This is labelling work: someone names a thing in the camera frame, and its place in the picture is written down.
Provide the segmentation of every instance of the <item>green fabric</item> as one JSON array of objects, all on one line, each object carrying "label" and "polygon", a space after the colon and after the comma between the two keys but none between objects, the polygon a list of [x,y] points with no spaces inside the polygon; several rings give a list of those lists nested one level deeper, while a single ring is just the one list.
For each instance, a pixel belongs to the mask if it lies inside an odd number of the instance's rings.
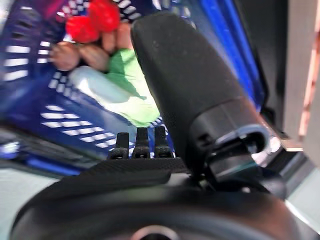
[{"label": "green fabric", "polygon": [[110,58],[106,78],[130,93],[126,102],[109,104],[109,109],[128,119],[136,127],[147,127],[159,117],[135,52],[120,49]]}]

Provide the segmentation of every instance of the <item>textured black grip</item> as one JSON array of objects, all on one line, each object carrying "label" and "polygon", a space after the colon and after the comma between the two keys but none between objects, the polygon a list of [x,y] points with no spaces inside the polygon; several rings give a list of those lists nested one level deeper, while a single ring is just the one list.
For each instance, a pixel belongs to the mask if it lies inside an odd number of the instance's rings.
[{"label": "textured black grip", "polygon": [[244,92],[216,50],[174,14],[136,20],[131,37],[150,92],[184,158],[192,121],[214,106],[245,98]]}]

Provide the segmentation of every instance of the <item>blue plastic basket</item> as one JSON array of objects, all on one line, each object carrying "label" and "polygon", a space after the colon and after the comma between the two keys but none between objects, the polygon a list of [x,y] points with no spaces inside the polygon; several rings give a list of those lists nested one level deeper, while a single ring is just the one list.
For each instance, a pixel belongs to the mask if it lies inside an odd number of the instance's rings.
[{"label": "blue plastic basket", "polygon": [[[248,51],[244,57],[234,55],[241,52],[244,45],[247,45],[245,48],[249,45],[243,39],[240,44],[235,44],[235,39],[239,38],[237,35],[216,34],[228,24],[215,23],[212,16],[216,13],[207,9],[212,1],[114,1],[120,8],[123,22],[132,22],[160,10],[169,10],[183,17],[208,39],[233,72],[241,77],[240,83],[260,108],[263,98],[261,84],[256,75],[249,74],[256,66],[239,64],[247,63],[248,59],[252,63],[252,55],[250,57]],[[129,152],[132,153],[136,127],[75,89],[69,83],[68,73],[56,70],[48,61],[51,46],[65,37],[66,17],[85,15],[88,6],[88,0],[16,0],[13,3],[0,37],[0,116],[4,122],[47,141],[105,159],[114,148],[119,132],[129,132]],[[229,22],[239,21],[234,16]],[[220,20],[226,19],[220,12],[219,17]],[[154,143],[155,126],[164,126],[161,117],[150,123],[150,146]]]}]

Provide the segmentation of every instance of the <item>red toy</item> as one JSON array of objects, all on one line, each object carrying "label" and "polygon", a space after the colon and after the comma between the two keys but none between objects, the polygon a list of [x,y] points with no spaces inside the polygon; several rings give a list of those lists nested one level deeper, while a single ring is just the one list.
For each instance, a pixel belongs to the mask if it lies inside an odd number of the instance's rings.
[{"label": "red toy", "polygon": [[111,0],[93,0],[89,6],[89,17],[101,32],[112,32],[120,24],[118,6]]},{"label": "red toy", "polygon": [[87,44],[99,39],[100,33],[88,16],[72,16],[66,22],[66,32],[77,43]]}]

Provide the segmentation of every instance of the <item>blue trim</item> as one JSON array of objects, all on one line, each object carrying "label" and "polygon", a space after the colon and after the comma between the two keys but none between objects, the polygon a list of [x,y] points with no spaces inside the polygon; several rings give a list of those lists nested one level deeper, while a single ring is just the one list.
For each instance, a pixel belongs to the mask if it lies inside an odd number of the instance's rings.
[{"label": "blue trim", "polygon": [[239,83],[257,110],[265,98],[249,42],[232,0],[201,0],[212,28],[225,48],[238,76]]},{"label": "blue trim", "polygon": [[52,173],[57,173],[65,176],[74,176],[74,175],[79,175],[81,173],[80,169],[76,169],[72,166],[64,166],[62,164],[44,161],[34,156],[27,159],[26,164],[33,168],[47,170]]}]

